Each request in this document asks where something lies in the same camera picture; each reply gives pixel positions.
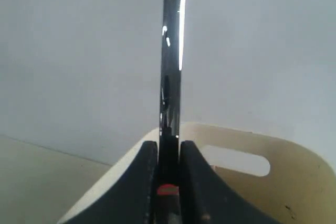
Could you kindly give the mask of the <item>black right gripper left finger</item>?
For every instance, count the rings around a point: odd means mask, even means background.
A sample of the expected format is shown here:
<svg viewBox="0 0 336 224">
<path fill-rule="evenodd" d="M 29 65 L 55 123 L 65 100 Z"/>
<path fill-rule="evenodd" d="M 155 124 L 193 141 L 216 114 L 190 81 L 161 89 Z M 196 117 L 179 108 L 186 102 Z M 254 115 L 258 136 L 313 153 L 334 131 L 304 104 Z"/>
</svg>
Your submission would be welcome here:
<svg viewBox="0 0 336 224">
<path fill-rule="evenodd" d="M 152 223 L 157 143 L 140 141 L 63 216 L 63 223 Z"/>
</svg>

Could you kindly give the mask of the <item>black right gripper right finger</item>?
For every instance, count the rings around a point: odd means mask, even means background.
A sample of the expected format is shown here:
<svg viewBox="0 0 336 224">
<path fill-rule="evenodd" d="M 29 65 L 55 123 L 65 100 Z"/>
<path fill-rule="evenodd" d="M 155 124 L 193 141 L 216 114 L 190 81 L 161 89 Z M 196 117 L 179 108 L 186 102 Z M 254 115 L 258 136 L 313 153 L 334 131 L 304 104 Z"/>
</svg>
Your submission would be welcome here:
<svg viewBox="0 0 336 224">
<path fill-rule="evenodd" d="M 278 223 L 232 190 L 192 141 L 181 144 L 179 190 L 182 223 Z"/>
</svg>

